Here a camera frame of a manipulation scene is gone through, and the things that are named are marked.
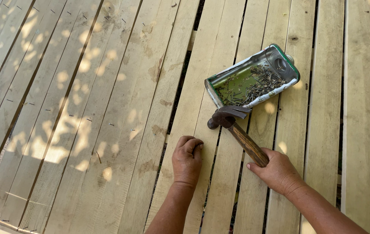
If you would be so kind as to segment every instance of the cut metal can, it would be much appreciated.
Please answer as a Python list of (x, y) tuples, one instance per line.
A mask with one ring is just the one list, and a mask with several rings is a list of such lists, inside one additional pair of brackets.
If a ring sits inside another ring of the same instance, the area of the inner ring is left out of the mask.
[(293, 58), (276, 44), (205, 80), (217, 108), (247, 108), (271, 98), (300, 80)]

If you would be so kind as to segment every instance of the hammer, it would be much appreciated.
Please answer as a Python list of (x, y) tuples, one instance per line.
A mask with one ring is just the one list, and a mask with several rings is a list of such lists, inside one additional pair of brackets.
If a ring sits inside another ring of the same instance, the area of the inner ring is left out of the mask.
[(260, 167), (266, 167), (269, 163), (269, 158), (261, 150), (261, 148), (247, 135), (246, 131), (236, 123), (234, 117), (244, 119), (251, 109), (239, 106), (225, 106), (218, 109), (209, 119), (207, 125), (210, 129), (216, 129), (219, 125), (227, 128), (234, 138), (239, 142), (246, 153), (255, 161)]

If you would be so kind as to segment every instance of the left hand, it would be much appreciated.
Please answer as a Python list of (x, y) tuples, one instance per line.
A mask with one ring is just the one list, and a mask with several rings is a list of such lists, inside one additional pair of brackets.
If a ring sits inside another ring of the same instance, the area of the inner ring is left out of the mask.
[(204, 142), (193, 136), (179, 138), (172, 155), (174, 183), (184, 183), (195, 188), (201, 172), (201, 150)]

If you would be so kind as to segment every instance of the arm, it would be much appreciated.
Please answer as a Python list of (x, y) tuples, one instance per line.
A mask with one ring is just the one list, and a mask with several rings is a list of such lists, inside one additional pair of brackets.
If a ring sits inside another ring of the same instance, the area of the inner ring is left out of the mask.
[(172, 155), (174, 182), (146, 234), (183, 232), (188, 207), (201, 172), (203, 144), (193, 136), (179, 139)]
[(317, 233), (367, 233), (308, 186), (286, 155), (267, 148), (262, 150), (269, 157), (269, 164), (261, 168), (249, 163), (247, 167), (271, 189), (292, 202)]

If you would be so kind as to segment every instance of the right hand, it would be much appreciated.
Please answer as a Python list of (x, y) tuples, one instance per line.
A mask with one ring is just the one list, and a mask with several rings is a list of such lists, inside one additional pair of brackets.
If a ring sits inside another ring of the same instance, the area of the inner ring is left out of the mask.
[(269, 157), (269, 164), (261, 168), (255, 163), (248, 163), (247, 167), (260, 177), (269, 188), (287, 197), (296, 189), (307, 186), (298, 171), (284, 154), (267, 148), (261, 148)]

